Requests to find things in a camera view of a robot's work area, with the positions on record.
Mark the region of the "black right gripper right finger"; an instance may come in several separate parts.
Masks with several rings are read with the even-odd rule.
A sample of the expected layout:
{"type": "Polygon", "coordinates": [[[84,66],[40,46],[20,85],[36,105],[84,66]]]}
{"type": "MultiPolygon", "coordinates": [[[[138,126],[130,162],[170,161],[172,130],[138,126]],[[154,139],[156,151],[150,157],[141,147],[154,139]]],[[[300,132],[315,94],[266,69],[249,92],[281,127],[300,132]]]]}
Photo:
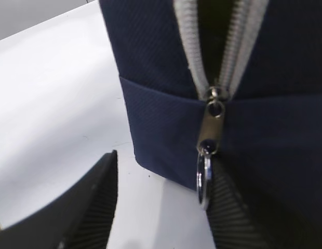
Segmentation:
{"type": "Polygon", "coordinates": [[[322,226],[206,159],[207,218],[216,248],[322,248],[322,226]]]}

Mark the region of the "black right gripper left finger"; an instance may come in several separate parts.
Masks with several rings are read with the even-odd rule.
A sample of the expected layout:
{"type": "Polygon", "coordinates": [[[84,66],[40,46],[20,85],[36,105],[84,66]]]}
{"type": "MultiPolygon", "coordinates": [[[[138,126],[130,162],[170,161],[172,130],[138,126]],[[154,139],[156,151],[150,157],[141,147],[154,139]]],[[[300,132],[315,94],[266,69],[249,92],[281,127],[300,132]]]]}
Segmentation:
{"type": "Polygon", "coordinates": [[[53,202],[0,231],[0,248],[106,248],[117,199],[114,150],[53,202]]]}

